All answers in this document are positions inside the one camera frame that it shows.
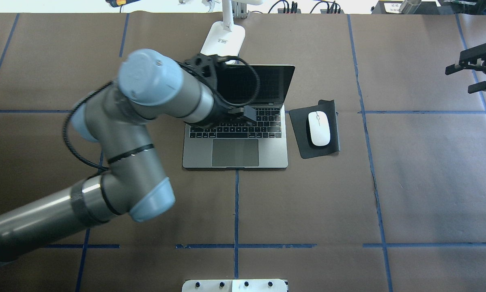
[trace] open laptop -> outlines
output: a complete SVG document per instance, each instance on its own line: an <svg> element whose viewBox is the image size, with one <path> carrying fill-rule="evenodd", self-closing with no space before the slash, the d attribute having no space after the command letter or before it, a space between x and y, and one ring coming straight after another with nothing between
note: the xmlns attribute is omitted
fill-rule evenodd
<svg viewBox="0 0 486 292"><path fill-rule="evenodd" d="M212 129L185 126L182 165L185 168L286 168L284 99L293 65L252 65L261 89L251 103L257 122L218 124ZM217 90L229 102L242 103L254 93L255 79L243 65L229 65L218 75Z"/></svg>

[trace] white mouse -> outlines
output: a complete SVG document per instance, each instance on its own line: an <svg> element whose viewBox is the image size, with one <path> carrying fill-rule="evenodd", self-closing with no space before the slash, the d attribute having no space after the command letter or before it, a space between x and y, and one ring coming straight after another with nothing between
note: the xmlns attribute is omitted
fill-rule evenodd
<svg viewBox="0 0 486 292"><path fill-rule="evenodd" d="M310 136L315 146L326 146L330 143L330 124L325 112L316 111L308 114Z"/></svg>

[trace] laptop keyboard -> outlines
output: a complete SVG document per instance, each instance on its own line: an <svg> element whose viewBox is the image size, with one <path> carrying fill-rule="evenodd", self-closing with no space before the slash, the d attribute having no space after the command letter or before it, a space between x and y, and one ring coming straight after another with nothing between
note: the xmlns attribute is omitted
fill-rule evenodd
<svg viewBox="0 0 486 292"><path fill-rule="evenodd" d="M280 107L255 107L256 120L247 124L221 123L211 129L191 127L189 138L281 138Z"/></svg>

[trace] mouse pad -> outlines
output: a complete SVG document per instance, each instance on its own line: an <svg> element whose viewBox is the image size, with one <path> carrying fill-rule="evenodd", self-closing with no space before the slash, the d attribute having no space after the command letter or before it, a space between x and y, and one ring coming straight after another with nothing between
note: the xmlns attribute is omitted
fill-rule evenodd
<svg viewBox="0 0 486 292"><path fill-rule="evenodd" d="M308 114L314 111L325 112L330 124L331 139L326 146L315 146L308 136ZM303 107L302 109L292 109L290 112L293 133L299 146L299 152L303 159L330 155L340 151L339 128L337 126L337 115L335 110L335 101L319 100L319 105L313 107Z"/></svg>

